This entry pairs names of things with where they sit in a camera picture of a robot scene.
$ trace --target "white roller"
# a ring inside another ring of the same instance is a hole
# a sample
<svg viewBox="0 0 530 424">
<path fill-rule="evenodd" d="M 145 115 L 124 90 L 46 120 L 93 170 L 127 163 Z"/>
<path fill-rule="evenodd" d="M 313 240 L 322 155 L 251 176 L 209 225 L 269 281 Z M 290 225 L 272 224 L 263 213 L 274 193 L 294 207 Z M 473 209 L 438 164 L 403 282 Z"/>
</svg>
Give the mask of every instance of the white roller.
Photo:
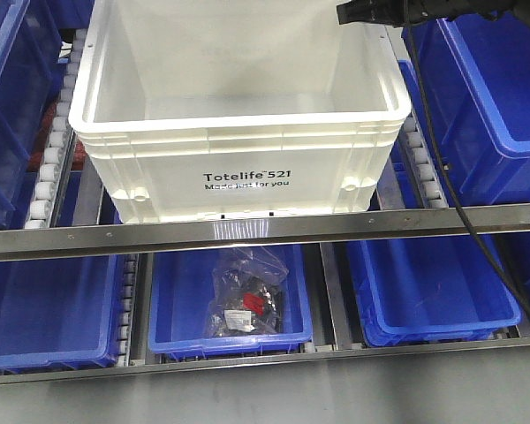
<svg viewBox="0 0 530 424">
<path fill-rule="evenodd" d="M 59 103 L 57 103 L 57 116 L 58 117 L 68 117 L 70 109 L 71 109 L 71 104 L 68 103 L 68 102 L 59 102 Z"/>
<path fill-rule="evenodd" d="M 67 73 L 69 75 L 76 75 L 79 73 L 79 64 L 76 62 L 70 62 L 67 64 Z"/>
<path fill-rule="evenodd" d="M 414 162 L 418 165 L 428 163 L 428 152 L 424 148 L 413 148 Z"/>
<path fill-rule="evenodd" d="M 54 117 L 51 126 L 53 127 L 53 131 L 64 132 L 67 129 L 67 125 L 67 117 Z"/>
<path fill-rule="evenodd" d="M 431 208 L 447 208 L 448 204 L 444 199 L 433 199 L 428 202 Z"/>
<path fill-rule="evenodd" d="M 412 133 L 416 131 L 416 121 L 414 120 L 414 117 L 408 117 L 406 121 L 403 123 L 403 130 L 405 130 L 406 133 Z"/>
<path fill-rule="evenodd" d="M 120 314 L 120 325 L 130 325 L 130 315 L 128 313 Z"/>
<path fill-rule="evenodd" d="M 131 299 L 124 299 L 122 300 L 122 308 L 126 312 L 130 312 L 132 310 L 132 300 Z"/>
<path fill-rule="evenodd" d="M 39 169 L 39 178 L 41 181 L 57 181 L 59 167 L 54 163 L 46 163 Z"/>
<path fill-rule="evenodd" d="M 118 348 L 120 355 L 124 355 L 127 351 L 127 340 L 121 340 Z"/>
<path fill-rule="evenodd" d="M 418 165 L 418 172 L 420 174 L 420 181 L 432 181 L 434 177 L 434 169 L 429 163 L 421 163 Z"/>
<path fill-rule="evenodd" d="M 63 150 L 60 148 L 46 148 L 43 150 L 43 161 L 45 163 L 60 163 Z"/>
<path fill-rule="evenodd" d="M 120 340 L 126 339 L 129 334 L 129 331 L 130 331 L 130 327 L 127 325 L 120 327 L 117 338 Z"/>
<path fill-rule="evenodd" d="M 134 274 L 125 274 L 125 285 L 133 285 L 135 283 L 135 275 Z"/>
<path fill-rule="evenodd" d="M 50 201 L 32 201 L 29 204 L 29 215 L 32 219 L 47 219 L 50 211 Z"/>
<path fill-rule="evenodd" d="M 45 228 L 45 221 L 43 221 L 42 219 L 31 219 L 26 222 L 24 228 L 26 230 L 37 230 L 40 228 Z"/>
<path fill-rule="evenodd" d="M 63 78 L 63 87 L 64 88 L 74 88 L 75 83 L 77 82 L 76 75 L 65 75 Z"/>
<path fill-rule="evenodd" d="M 59 93 L 61 102 L 70 102 L 72 100 L 72 88 L 63 88 Z"/>
<path fill-rule="evenodd" d="M 80 62 L 81 58 L 82 58 L 82 50 L 71 52 L 71 55 L 70 55 L 71 62 L 78 63 Z"/>
<path fill-rule="evenodd" d="M 132 285 L 126 285 L 122 289 L 122 297 L 123 298 L 131 298 L 133 293 L 133 286 Z"/>
<path fill-rule="evenodd" d="M 442 197 L 440 186 L 435 181 L 426 181 L 422 183 L 422 186 L 424 187 L 424 193 L 428 200 L 433 201 Z"/>
<path fill-rule="evenodd" d="M 125 271 L 124 272 L 133 272 L 135 271 L 135 261 L 128 261 L 124 265 Z"/>
<path fill-rule="evenodd" d="M 408 138 L 408 146 L 410 148 L 422 147 L 422 136 L 419 132 L 409 132 L 406 137 Z"/>
<path fill-rule="evenodd" d="M 64 147 L 64 131 L 53 131 L 49 135 L 49 145 L 53 148 Z"/>
<path fill-rule="evenodd" d="M 84 49 L 85 47 L 85 41 L 84 40 L 75 40 L 72 44 L 72 51 L 79 51 Z"/>
<path fill-rule="evenodd" d="M 87 30 L 86 29 L 77 29 L 74 33 L 74 39 L 75 40 L 84 40 L 87 38 Z"/>
<path fill-rule="evenodd" d="M 51 181 L 40 181 L 35 185 L 35 198 L 43 201 L 50 201 L 53 197 L 55 183 Z"/>
</svg>

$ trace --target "metal track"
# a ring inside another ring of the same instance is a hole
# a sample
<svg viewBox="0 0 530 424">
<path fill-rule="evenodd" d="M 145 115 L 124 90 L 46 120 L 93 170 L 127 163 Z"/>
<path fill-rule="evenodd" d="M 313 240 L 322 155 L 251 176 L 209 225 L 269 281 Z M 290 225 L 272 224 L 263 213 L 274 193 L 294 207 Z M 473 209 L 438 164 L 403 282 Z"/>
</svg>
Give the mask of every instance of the metal track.
<svg viewBox="0 0 530 424">
<path fill-rule="evenodd" d="M 171 362 L 167 364 L 141 365 L 135 367 L 114 367 L 100 369 L 83 369 L 80 371 L 61 371 L 42 374 L 0 375 L 0 384 L 23 382 L 46 382 L 58 380 L 88 379 L 115 377 L 124 375 L 144 375 L 195 371 L 203 369 L 249 367 L 261 365 L 286 364 L 315 360 L 350 360 L 375 356 L 410 355 L 418 353 L 462 352 L 477 349 L 496 349 L 506 347 L 530 346 L 530 338 L 508 338 L 501 340 L 485 340 L 481 342 L 451 342 L 440 344 L 408 345 L 363 349 L 356 344 L 353 350 L 327 351 L 312 353 L 290 353 L 263 355 L 254 357 L 238 357 L 217 360 L 198 360 L 187 362 Z"/>
<path fill-rule="evenodd" d="M 479 233 L 530 231 L 530 204 L 466 208 Z M 453 208 L 0 231 L 0 261 L 466 234 Z"/>
</svg>

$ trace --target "bag label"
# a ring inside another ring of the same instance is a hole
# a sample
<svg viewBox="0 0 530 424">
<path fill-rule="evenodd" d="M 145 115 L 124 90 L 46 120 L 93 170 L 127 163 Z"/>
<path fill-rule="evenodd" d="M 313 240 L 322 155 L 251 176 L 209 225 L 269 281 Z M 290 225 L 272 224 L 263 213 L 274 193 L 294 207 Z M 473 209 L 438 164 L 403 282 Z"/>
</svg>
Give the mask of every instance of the bag label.
<svg viewBox="0 0 530 424">
<path fill-rule="evenodd" d="M 226 327 L 228 329 L 236 329 L 249 333 L 255 329 L 251 325 L 251 311 L 238 311 L 233 309 L 225 309 L 223 317 L 226 320 Z"/>
</svg>

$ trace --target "metal shelf frame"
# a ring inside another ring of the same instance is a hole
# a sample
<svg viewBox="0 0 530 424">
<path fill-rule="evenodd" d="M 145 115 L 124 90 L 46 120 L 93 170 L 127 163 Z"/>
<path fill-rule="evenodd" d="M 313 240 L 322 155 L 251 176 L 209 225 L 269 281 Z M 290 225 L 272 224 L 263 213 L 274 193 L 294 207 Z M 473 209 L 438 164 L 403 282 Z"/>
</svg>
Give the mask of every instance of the metal shelf frame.
<svg viewBox="0 0 530 424">
<path fill-rule="evenodd" d="M 423 196 L 420 181 L 412 178 L 412 163 L 405 163 L 413 188 Z M 377 186 L 382 210 L 331 216 L 267 216 L 195 223 L 98 224 L 102 183 L 90 162 L 85 164 L 73 227 L 0 231 L 0 261 L 24 261 L 85 255 L 140 254 L 137 260 L 131 333 L 125 366 L 0 373 L 0 384 L 54 381 L 247 367 L 312 360 L 357 359 L 372 356 L 451 352 L 530 345 L 530 324 L 497 331 L 489 340 L 453 341 L 372 348 L 363 341 L 359 312 L 337 242 L 467 234 L 454 208 L 405 209 L 390 162 Z M 466 208 L 479 233 L 530 231 L 530 204 Z M 155 252 L 227 246 L 303 244 L 314 336 L 298 352 L 273 352 L 225 358 L 167 361 L 148 349 L 148 314 Z"/>
<path fill-rule="evenodd" d="M 530 231 L 530 204 L 466 208 L 479 233 Z M 196 223 L 88 225 L 0 231 L 0 261 L 359 239 L 467 234 L 454 208 Z"/>
</svg>

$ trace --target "stainless steel bar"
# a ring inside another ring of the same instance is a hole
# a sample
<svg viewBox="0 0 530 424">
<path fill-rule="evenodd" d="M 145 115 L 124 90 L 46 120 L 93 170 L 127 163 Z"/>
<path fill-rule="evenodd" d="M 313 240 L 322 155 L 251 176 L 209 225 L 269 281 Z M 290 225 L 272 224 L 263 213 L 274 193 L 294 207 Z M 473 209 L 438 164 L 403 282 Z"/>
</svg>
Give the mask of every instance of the stainless steel bar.
<svg viewBox="0 0 530 424">
<path fill-rule="evenodd" d="M 381 177 L 377 183 L 377 200 L 381 210 L 398 210 L 405 208 L 405 202 L 400 192 L 397 175 L 392 166 L 392 161 L 387 160 L 382 169 Z"/>
<path fill-rule="evenodd" d="M 504 338 L 498 340 L 484 340 L 480 342 L 452 342 L 441 344 L 421 344 L 395 347 L 381 347 L 369 349 L 353 349 L 345 351 L 322 351 L 311 353 L 289 353 L 254 357 L 238 357 L 217 360 L 196 360 L 187 362 L 171 362 L 157 365 L 142 365 L 136 367 L 113 367 L 99 369 L 83 369 L 79 371 L 60 371 L 51 373 L 0 375 L 0 384 L 58 381 L 71 379 L 89 379 L 99 377 L 114 377 L 124 375 L 144 375 L 156 373 L 170 373 L 180 371 L 194 371 L 202 369 L 251 367 L 282 363 L 294 363 L 312 360 L 336 360 L 366 358 L 375 356 L 408 355 L 436 352 L 459 352 L 476 349 L 496 349 L 508 347 L 530 346 L 530 338 Z"/>
<path fill-rule="evenodd" d="M 64 155 L 64 160 L 60 168 L 59 182 L 57 185 L 57 190 L 53 195 L 51 204 L 53 208 L 51 210 L 51 215 L 49 220 L 46 221 L 48 227 L 55 227 L 59 216 L 61 215 L 61 210 L 64 203 L 64 194 L 66 193 L 67 186 L 69 185 L 69 177 L 71 176 L 71 167 L 72 167 L 72 158 L 74 157 L 74 149 L 77 145 L 77 134 L 71 131 L 69 135 L 69 143 L 66 148 Z"/>
<path fill-rule="evenodd" d="M 471 207 L 480 233 L 530 231 L 530 204 Z M 0 261 L 466 234 L 453 208 L 0 231 Z"/>
<path fill-rule="evenodd" d="M 94 225 L 99 222 L 104 185 L 90 159 L 85 159 L 80 176 L 79 194 L 72 225 Z"/>
<path fill-rule="evenodd" d="M 336 254 L 331 243 L 321 243 L 324 281 L 328 292 L 329 312 L 334 330 L 334 347 L 338 351 L 352 349 L 352 333 L 345 312 L 344 296 L 337 270 Z"/>
<path fill-rule="evenodd" d="M 140 255 L 136 280 L 136 297 L 132 316 L 132 338 L 130 346 L 131 364 L 159 363 L 157 355 L 148 349 L 149 309 L 153 280 L 154 255 Z"/>
</svg>

